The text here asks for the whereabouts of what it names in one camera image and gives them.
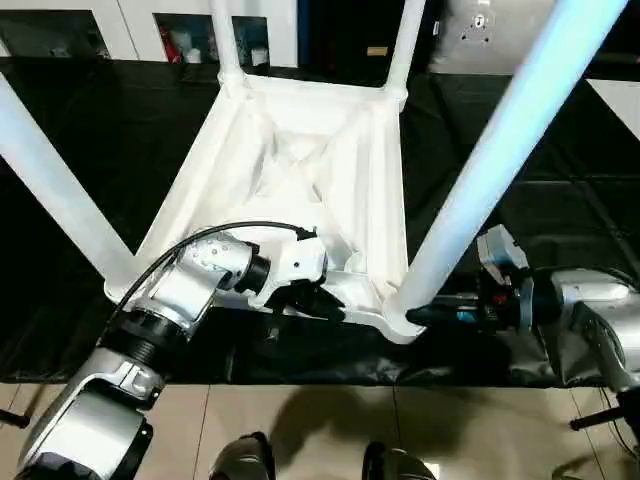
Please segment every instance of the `cable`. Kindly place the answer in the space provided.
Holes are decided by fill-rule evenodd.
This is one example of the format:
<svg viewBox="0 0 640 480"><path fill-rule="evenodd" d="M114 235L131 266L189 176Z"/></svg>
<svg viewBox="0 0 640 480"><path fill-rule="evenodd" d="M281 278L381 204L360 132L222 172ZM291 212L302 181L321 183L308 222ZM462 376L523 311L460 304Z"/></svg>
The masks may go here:
<svg viewBox="0 0 640 480"><path fill-rule="evenodd" d="M135 282L131 284L127 293L120 299L118 305L114 309L113 313L109 317L109 321L107 325L111 324L115 318L120 315L124 307L127 305L131 297L138 291L140 286L149 278L149 276L155 272L158 268L160 268L167 260L169 260L173 255L177 254L180 250L185 248L186 246L209 236L214 233L224 232L226 230L231 230L234 228L245 228L245 227L269 227L269 228L280 228L283 230L291 230L296 233L298 239L309 238L315 236L315 233L309 232L302 227L297 227L295 225L291 225L289 223L282 222L271 222L268 220L250 220L245 222L232 222L232 223L224 223L222 225L217 225L214 227L207 227L199 232L196 232L192 235L189 235L183 240L180 240L173 247L167 249L162 255L160 255L149 267L142 272L142 274L136 279Z"/></svg>
<svg viewBox="0 0 640 480"><path fill-rule="evenodd" d="M607 406L610 409L613 408L613 405L611 405L611 400L609 400L609 397L607 396L607 392L605 392L604 388L602 387L600 387L600 400L601 401L605 400L607 402ZM629 447L629 445L625 441L624 437L622 436L622 433L620 432L620 428L618 428L618 424L616 423L616 421L613 420L611 422L608 422L608 426L609 426L609 431L613 436L613 439L620 446L620 448L622 448L625 451L625 453L629 455L631 458L633 458L634 460L636 461L640 460L638 458L638 455L631 449L631 447Z"/></svg>

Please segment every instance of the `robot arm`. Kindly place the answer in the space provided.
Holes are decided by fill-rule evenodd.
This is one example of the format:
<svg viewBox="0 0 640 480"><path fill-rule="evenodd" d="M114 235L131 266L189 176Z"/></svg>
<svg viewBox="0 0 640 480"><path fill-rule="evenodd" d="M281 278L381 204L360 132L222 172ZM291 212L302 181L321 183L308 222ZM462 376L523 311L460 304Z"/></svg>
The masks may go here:
<svg viewBox="0 0 640 480"><path fill-rule="evenodd" d="M18 478L37 478L43 470L64 471L64 478L133 478L153 436L141 411L159 397L173 359L216 292L243 293L250 305L264 307L276 291L289 289L295 297L300 286L319 289L326 252L315 235L305 237L282 244L272 258L226 233L179 250L128 303L34 426ZM341 304L333 306L339 311Z"/></svg>

